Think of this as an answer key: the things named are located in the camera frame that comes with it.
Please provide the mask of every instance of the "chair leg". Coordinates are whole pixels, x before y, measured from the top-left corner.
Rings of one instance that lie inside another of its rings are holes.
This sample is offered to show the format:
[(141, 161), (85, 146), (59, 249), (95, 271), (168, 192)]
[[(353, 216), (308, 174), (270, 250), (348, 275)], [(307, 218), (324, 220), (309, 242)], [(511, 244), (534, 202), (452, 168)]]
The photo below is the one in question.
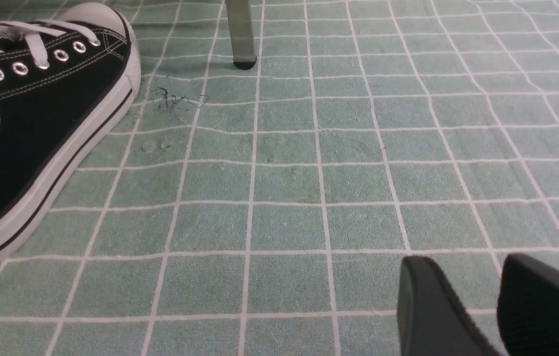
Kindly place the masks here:
[(225, 2), (233, 47), (233, 63), (239, 69), (251, 69), (257, 62), (251, 4), (249, 0), (225, 0)]

